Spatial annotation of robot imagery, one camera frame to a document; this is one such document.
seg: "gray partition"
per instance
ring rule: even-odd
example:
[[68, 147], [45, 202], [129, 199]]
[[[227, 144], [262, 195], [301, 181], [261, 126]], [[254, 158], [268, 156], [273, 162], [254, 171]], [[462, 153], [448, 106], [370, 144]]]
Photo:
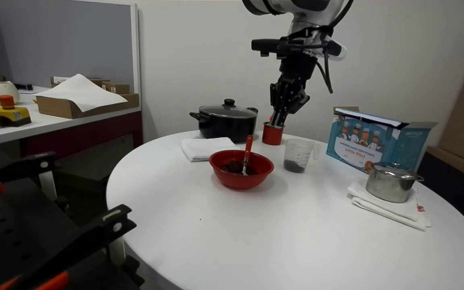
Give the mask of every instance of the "gray partition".
[[0, 74], [50, 86], [81, 73], [134, 89], [129, 5], [69, 0], [0, 0]]

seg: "cartoon chef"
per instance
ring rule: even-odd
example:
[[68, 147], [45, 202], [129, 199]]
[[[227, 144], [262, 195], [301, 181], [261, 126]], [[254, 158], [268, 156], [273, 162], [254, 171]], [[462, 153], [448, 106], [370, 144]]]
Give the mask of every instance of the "cartoon chef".
[[363, 145], [364, 147], [368, 147], [368, 135], [370, 134], [370, 129], [364, 128], [362, 130], [361, 140], [359, 140], [359, 144]]
[[357, 134], [359, 134], [360, 130], [361, 130], [361, 124], [356, 124], [356, 126], [353, 129], [354, 133], [350, 135], [350, 141], [354, 143], [359, 142], [359, 137], [357, 137]]
[[377, 145], [379, 143], [379, 135], [381, 132], [379, 131], [374, 131], [373, 132], [373, 137], [372, 137], [372, 143], [368, 145], [368, 148], [373, 149], [373, 150], [378, 150], [382, 147], [384, 147], [384, 144], [381, 144], [381, 146]]
[[339, 137], [340, 137], [340, 138], [343, 138], [343, 139], [345, 139], [345, 140], [348, 140], [348, 136], [346, 136], [346, 132], [348, 132], [348, 122], [347, 122], [347, 121], [345, 121], [345, 122], [343, 123], [343, 127], [341, 128], [341, 132], [342, 132], [342, 133], [340, 134]]

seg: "measuring cup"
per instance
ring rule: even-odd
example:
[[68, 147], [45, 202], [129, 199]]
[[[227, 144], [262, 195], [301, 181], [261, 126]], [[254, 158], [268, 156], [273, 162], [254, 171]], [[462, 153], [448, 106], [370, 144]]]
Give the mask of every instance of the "measuring cup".
[[284, 152], [284, 168], [291, 172], [304, 172], [313, 149], [313, 159], [318, 160], [320, 147], [318, 143], [312, 141], [287, 139]]

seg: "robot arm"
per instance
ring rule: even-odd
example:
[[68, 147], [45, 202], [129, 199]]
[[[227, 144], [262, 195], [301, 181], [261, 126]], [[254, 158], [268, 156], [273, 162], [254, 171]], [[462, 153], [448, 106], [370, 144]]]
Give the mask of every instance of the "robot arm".
[[[330, 93], [333, 93], [328, 71], [329, 60], [341, 60], [346, 48], [331, 36], [334, 27], [343, 19], [353, 0], [243, 0], [255, 15], [280, 15], [293, 13], [289, 35], [280, 39], [257, 39], [252, 49], [261, 56], [275, 53], [281, 59], [282, 75], [270, 85], [270, 99], [274, 112], [271, 124], [283, 127], [288, 114], [295, 114], [310, 97], [305, 93], [306, 82], [311, 79], [316, 66], [320, 69]], [[324, 58], [322, 68], [317, 61]]]

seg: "dark food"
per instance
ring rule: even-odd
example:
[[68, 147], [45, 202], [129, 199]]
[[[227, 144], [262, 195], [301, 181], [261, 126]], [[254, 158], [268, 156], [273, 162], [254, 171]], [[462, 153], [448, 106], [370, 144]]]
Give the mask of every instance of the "dark food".
[[[221, 170], [230, 173], [243, 174], [243, 161], [232, 160], [221, 167]], [[257, 172], [250, 166], [246, 167], [246, 174], [249, 176], [257, 175]]]
[[305, 167], [298, 165], [295, 161], [284, 160], [284, 168], [292, 172], [304, 172]]

